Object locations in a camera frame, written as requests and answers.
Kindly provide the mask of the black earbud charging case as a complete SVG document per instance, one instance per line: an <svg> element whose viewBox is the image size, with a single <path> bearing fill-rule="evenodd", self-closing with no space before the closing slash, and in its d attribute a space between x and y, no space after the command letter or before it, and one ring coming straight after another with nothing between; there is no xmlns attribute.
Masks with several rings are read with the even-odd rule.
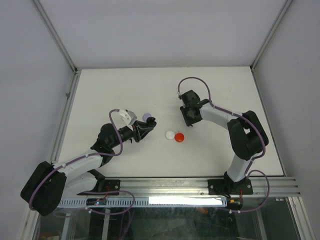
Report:
<svg viewBox="0 0 320 240"><path fill-rule="evenodd" d="M149 127L152 127L152 128L154 128L157 125L156 118L152 116L146 119L146 123Z"/></svg>

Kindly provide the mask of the purple earbud charging case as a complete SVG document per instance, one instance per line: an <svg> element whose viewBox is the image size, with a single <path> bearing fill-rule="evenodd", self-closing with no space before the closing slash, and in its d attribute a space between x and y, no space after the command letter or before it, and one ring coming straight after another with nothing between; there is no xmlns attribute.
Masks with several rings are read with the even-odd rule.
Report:
<svg viewBox="0 0 320 240"><path fill-rule="evenodd" d="M143 116L142 116L142 119L143 119L143 121L147 121L147 119L148 118L150 118L151 117L151 114L150 113L145 113Z"/></svg>

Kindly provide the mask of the white earbud charging case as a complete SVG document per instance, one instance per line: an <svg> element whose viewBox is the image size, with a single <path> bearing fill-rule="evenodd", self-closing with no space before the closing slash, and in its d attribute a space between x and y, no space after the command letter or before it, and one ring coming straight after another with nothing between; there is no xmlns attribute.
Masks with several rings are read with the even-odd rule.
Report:
<svg viewBox="0 0 320 240"><path fill-rule="evenodd" d="M166 138L167 140L173 140L173 139L175 138L175 132L172 131L172 130L167 130L167 131L165 132L165 138Z"/></svg>

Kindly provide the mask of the orange earbud charging case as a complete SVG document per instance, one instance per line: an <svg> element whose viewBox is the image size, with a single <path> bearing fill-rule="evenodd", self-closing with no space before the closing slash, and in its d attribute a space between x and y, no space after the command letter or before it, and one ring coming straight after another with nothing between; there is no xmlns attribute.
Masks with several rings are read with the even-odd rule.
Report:
<svg viewBox="0 0 320 240"><path fill-rule="evenodd" d="M183 142L185 140L185 136L184 136L183 133L178 132L178 133L175 134L174 139L175 139L176 142L181 143L181 142Z"/></svg>

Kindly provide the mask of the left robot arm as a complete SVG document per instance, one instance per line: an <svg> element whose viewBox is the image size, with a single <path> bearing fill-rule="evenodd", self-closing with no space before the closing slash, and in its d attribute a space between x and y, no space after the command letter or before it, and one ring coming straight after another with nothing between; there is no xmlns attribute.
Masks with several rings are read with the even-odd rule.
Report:
<svg viewBox="0 0 320 240"><path fill-rule="evenodd" d="M156 125L154 117L148 117L145 122L136 120L131 126L119 129L111 123L104 124L95 143L83 155L56 164L39 163L22 188L20 197L31 210L47 216L68 198L87 191L96 195L102 193L105 177L97 169L117 156L115 147L122 147L128 140L140 142Z"/></svg>

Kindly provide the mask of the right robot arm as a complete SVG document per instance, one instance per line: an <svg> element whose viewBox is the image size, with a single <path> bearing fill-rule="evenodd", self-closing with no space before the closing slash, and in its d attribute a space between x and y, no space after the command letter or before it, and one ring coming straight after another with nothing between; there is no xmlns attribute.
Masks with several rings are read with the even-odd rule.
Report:
<svg viewBox="0 0 320 240"><path fill-rule="evenodd" d="M224 173L223 187L230 194L242 187L249 166L266 151L268 136L254 111L234 113L216 106L209 99L201 100L196 92L189 90L178 97L182 100L180 111L185 124L190 127L202 120L212 122L228 131L234 157Z"/></svg>

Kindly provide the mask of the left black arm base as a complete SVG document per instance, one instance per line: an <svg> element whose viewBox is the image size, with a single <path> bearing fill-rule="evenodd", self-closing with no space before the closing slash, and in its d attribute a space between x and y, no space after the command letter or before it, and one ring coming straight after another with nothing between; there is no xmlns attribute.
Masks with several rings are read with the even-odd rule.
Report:
<svg viewBox="0 0 320 240"><path fill-rule="evenodd" d="M120 179L104 179L98 180L97 184L92 190L78 193L78 196L89 196L89 195L108 195L118 196L120 193L115 192L120 190L121 180Z"/></svg>

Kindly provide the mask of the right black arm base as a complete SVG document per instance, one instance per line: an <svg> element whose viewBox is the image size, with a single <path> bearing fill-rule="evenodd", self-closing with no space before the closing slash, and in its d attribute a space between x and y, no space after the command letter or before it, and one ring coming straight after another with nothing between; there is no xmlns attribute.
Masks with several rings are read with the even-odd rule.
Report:
<svg viewBox="0 0 320 240"><path fill-rule="evenodd" d="M208 194L209 195L252 195L253 187L249 179L242 179L239 182L226 181L225 179L209 179Z"/></svg>

